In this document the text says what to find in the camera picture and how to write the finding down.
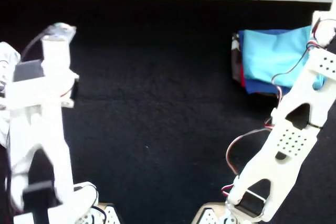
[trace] black wire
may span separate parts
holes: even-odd
[[[21,59],[19,62],[22,62],[22,60],[27,56],[29,50],[32,48],[32,46],[38,42],[39,40],[41,40],[45,35],[48,35],[50,28],[52,26],[48,26],[46,29],[44,29],[42,32],[40,32],[34,39],[32,39],[28,45],[25,47],[25,49],[22,51],[21,53]]]
[[[103,224],[105,224],[105,223],[106,223],[106,220],[107,220],[107,215],[106,215],[105,211],[102,210],[102,209],[100,209],[99,207],[96,207],[96,206],[92,206],[91,208],[92,208],[92,209],[95,209],[95,210],[97,210],[97,211],[99,211],[99,212],[101,212],[101,213],[104,215],[104,222],[103,222]]]

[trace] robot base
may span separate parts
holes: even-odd
[[[227,210],[224,202],[209,202],[204,204],[195,215],[191,224],[255,224],[251,222],[240,223]]]

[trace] perforated plastic plate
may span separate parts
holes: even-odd
[[[198,224],[219,224],[219,220],[212,208],[205,208]]]

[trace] light blue cloth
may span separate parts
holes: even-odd
[[[253,30],[244,31],[243,68],[246,79],[271,83],[277,73],[292,68],[306,49],[311,26],[298,28],[282,34],[266,34]],[[308,54],[288,74],[275,79],[275,84],[291,88],[307,62]],[[315,88],[323,86],[323,77],[318,77]]]

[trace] blue cloth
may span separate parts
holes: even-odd
[[[265,33],[265,34],[283,34],[289,30],[282,30],[282,29],[272,29],[272,30],[257,30],[260,33]],[[244,44],[244,31],[240,30],[238,31],[239,35],[239,43],[241,45],[240,47],[240,52],[241,55],[243,55],[243,44]],[[245,89],[248,94],[252,93],[278,93],[278,90],[273,84],[266,83],[263,81],[259,80],[254,80],[254,79],[246,79],[244,78],[244,83],[245,83]],[[289,88],[286,87],[281,87],[282,91],[284,94],[289,92]]]
[[[302,27],[281,34],[266,34],[245,30],[243,69],[246,79],[271,83],[272,77],[293,67],[302,57],[309,40],[311,27]],[[275,84],[291,88],[308,60],[308,54],[288,74],[275,79]],[[323,78],[315,81],[316,87],[323,85]]]

